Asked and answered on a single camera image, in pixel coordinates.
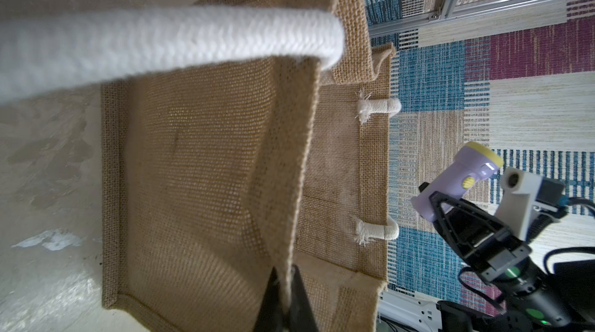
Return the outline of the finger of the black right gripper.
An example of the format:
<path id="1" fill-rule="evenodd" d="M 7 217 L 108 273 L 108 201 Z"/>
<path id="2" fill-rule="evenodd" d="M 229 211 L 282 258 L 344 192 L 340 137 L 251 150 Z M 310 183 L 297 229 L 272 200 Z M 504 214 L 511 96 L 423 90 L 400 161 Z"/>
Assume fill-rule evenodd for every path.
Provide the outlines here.
<path id="1" fill-rule="evenodd" d="M 418 187 L 418 213 L 432 224 L 451 248 L 472 248 L 471 239 L 479 228 L 479 207 L 463 198 L 456 199 L 446 193 L 430 192 L 430 184 Z"/>

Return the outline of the purple flashlight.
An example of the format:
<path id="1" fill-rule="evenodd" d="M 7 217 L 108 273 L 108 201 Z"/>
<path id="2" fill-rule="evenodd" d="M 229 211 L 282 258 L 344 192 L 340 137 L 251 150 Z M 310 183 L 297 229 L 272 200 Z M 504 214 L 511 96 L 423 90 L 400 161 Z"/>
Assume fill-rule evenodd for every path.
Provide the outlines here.
<path id="1" fill-rule="evenodd" d="M 413 208 L 421 217 L 433 223 L 436 214 L 430 196 L 444 193 L 457 200 L 477 182 L 489 179 L 503 167 L 504 160 L 490 148 L 474 141 L 467 142 L 455 155 L 452 164 L 411 199 Z"/>

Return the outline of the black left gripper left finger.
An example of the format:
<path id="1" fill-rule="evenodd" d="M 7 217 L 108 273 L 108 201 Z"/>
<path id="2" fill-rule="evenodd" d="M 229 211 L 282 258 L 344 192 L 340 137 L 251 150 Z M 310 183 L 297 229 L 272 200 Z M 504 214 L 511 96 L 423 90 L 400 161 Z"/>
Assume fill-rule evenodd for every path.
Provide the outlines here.
<path id="1" fill-rule="evenodd" d="M 277 270 L 273 268 L 267 282 L 253 332 L 289 331 L 286 314 L 280 301 L 280 281 Z"/>

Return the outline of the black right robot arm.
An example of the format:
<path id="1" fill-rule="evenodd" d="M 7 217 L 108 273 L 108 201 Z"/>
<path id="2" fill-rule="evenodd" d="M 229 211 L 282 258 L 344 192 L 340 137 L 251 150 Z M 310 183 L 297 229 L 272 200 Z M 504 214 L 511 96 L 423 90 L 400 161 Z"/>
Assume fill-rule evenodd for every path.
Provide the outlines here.
<path id="1" fill-rule="evenodd" d="M 431 191 L 429 183 L 419 186 L 413 204 L 429 208 L 434 228 L 465 263 L 460 274 L 474 273 L 484 284 L 498 288 L 500 296 L 491 298 L 466 282 L 465 289 L 500 314 L 518 311 L 534 325 L 586 330 L 594 326 L 594 286 L 587 283 L 594 262 L 562 262 L 550 271 L 530 258 L 530 244 L 567 215 L 566 206 L 573 200 L 562 195 L 563 188 L 557 180 L 542 180 L 537 200 L 551 211 L 540 211 L 524 234 L 514 234 L 511 224 L 465 199 Z"/>

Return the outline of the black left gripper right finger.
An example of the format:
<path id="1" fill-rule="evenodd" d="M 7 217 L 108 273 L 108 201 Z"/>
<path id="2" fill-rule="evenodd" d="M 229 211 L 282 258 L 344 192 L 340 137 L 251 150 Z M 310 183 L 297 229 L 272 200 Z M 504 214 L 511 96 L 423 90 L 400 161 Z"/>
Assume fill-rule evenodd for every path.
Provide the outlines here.
<path id="1" fill-rule="evenodd" d="M 319 332 L 297 265 L 292 266 L 291 304 L 285 314 L 285 330 L 289 332 Z"/>

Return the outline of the brown jute tote bag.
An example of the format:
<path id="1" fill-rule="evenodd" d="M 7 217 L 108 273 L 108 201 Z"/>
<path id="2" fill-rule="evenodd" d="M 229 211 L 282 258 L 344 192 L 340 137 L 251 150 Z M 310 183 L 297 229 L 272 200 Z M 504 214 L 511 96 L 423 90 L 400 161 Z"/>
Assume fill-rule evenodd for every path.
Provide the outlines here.
<path id="1" fill-rule="evenodd" d="M 270 274 L 373 331 L 392 44 L 364 0 L 199 0 L 1 23 L 1 329 L 251 331 Z"/>

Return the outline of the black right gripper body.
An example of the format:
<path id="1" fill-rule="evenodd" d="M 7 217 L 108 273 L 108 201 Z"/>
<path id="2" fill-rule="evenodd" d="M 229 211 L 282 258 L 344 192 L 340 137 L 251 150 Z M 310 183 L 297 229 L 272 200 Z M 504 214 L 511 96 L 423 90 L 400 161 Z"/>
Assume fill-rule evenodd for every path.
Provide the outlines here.
<path id="1" fill-rule="evenodd" d="M 479 208 L 479 228 L 471 239 L 472 248 L 452 248 L 463 262 L 485 282 L 494 282 L 531 254 L 531 248 L 517 238 L 508 225 Z"/>

